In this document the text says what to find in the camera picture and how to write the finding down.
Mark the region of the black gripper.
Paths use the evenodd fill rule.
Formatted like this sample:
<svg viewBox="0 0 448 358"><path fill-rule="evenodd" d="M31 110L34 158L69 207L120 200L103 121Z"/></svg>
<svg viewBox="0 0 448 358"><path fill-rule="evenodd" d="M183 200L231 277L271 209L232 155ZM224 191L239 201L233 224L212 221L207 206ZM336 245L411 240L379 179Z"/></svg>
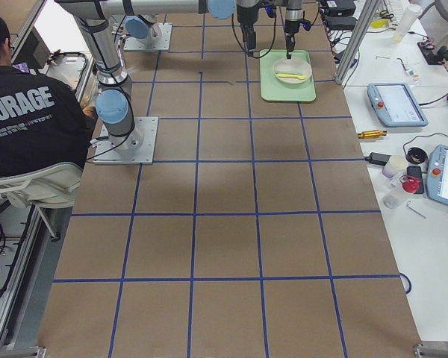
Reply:
<svg viewBox="0 0 448 358"><path fill-rule="evenodd" d="M261 8L260 0L237 0L237 20L242 26L243 44L246 51L256 48L256 33L254 24L258 21L258 12Z"/></svg>
<svg viewBox="0 0 448 358"><path fill-rule="evenodd" d="M284 34L286 42L286 58L292 58L292 53L295 49L295 34L299 32L301 19L286 19L284 21Z"/></svg>

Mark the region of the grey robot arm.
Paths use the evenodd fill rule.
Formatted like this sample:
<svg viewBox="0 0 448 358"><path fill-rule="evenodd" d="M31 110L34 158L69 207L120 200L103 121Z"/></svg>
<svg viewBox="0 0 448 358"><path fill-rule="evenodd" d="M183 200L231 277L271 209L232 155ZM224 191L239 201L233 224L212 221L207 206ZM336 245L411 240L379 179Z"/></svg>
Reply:
<svg viewBox="0 0 448 358"><path fill-rule="evenodd" d="M251 58L261 59L268 55L267 50L261 55L254 55L256 49L256 33L254 24L258 21L260 9L265 9L268 17L275 19L278 7L285 7L284 38L286 58L292 58L295 49L295 35L300 28L310 31L313 22L305 19L305 11L301 1L201 1L199 13L210 13L214 18L239 22L242 39L236 40L242 52ZM149 39L158 32L156 20L150 15L129 13L123 17L125 29L136 39Z"/></svg>
<svg viewBox="0 0 448 358"><path fill-rule="evenodd" d="M135 38L146 38L154 17L168 13L210 13L224 20L237 15L245 35L252 33L262 1L59 1L75 17L97 68L100 94L96 110L108 138L97 145L91 160L102 164L151 163L155 150L158 119L137 117L131 105L131 77L125 68L109 19L120 15L137 19L142 31Z"/></svg>

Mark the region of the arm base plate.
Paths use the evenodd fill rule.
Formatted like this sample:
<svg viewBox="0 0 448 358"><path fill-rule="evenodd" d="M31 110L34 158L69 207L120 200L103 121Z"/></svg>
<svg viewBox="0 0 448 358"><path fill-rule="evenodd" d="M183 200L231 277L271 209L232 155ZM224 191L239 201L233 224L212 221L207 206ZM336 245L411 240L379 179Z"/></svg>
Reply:
<svg viewBox="0 0 448 358"><path fill-rule="evenodd" d="M125 23L128 37L125 40L124 51L155 52L169 49L172 23L155 23L147 25L138 19L128 19Z"/></svg>
<svg viewBox="0 0 448 358"><path fill-rule="evenodd" d="M97 142L90 161L97 165L153 164L158 117L135 117L134 122L134 130L121 145L124 138L108 138L108 130L102 125L100 136L106 136L106 139Z"/></svg>

